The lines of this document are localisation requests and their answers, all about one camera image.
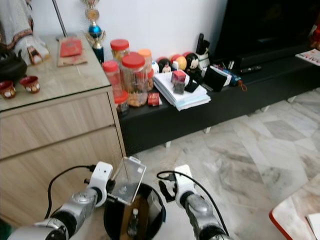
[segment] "black teapot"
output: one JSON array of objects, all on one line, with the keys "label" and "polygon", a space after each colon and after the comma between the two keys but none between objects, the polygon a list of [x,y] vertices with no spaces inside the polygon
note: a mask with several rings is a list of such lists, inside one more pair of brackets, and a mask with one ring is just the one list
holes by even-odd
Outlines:
[{"label": "black teapot", "polygon": [[26,75],[27,64],[21,57],[22,50],[18,56],[13,51],[0,46],[0,82],[9,80],[18,83]]}]

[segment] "red table edge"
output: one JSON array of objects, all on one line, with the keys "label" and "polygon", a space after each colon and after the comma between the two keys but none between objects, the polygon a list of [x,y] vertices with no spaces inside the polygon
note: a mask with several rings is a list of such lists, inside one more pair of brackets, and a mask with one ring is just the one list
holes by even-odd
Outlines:
[{"label": "red table edge", "polygon": [[277,222],[277,220],[275,219],[275,217],[273,216],[273,210],[272,209],[269,213],[269,218],[271,220],[271,222],[276,226],[276,228],[283,234],[283,236],[287,239],[287,240],[293,240],[292,237],[289,236],[289,234],[283,229],[283,227]]}]

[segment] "drawer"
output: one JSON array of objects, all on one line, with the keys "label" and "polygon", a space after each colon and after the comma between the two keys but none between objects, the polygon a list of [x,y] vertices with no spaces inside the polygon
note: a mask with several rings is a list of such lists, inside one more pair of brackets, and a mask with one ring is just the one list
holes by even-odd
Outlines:
[{"label": "drawer", "polygon": [[[122,159],[116,128],[109,126],[66,141],[0,161],[0,217],[14,226],[31,225],[44,219],[48,185],[60,172],[76,165],[103,161],[116,171]],[[86,188],[85,168],[60,176],[52,185],[51,213],[73,193]]]},{"label": "drawer", "polygon": [[113,124],[107,93],[3,117],[0,157],[3,159]]}]

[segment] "snack jar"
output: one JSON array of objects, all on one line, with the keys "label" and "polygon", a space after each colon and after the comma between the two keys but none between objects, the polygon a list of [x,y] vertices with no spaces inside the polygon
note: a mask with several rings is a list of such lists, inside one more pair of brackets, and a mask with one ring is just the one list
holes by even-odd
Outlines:
[{"label": "snack jar", "polygon": [[122,58],[130,53],[129,42],[126,39],[115,39],[110,42],[113,60],[121,63]]},{"label": "snack jar", "polygon": [[151,91],[154,88],[154,70],[148,72],[147,75],[147,84],[148,84],[148,91]]},{"label": "snack jar", "polygon": [[128,105],[128,93],[123,91],[123,95],[120,97],[114,98],[114,103],[116,107],[116,112],[119,116],[127,115],[129,112],[129,105]]},{"label": "snack jar", "polygon": [[131,52],[122,58],[121,79],[128,93],[128,103],[140,107],[148,100],[147,70],[145,58],[137,52]]},{"label": "snack jar", "polygon": [[149,49],[140,49],[138,51],[138,54],[140,54],[142,57],[144,57],[145,60],[145,67],[148,71],[148,73],[151,71],[152,69],[152,54],[151,51]]},{"label": "snack jar", "polygon": [[119,98],[123,95],[121,85],[121,76],[118,63],[116,61],[106,61],[102,64],[103,70],[112,85],[112,92],[114,98]]}]

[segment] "black television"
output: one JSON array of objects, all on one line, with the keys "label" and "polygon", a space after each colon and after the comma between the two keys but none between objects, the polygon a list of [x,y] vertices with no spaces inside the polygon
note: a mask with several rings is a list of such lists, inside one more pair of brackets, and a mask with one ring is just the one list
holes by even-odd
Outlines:
[{"label": "black television", "polygon": [[228,0],[214,60],[307,42],[320,0]]}]

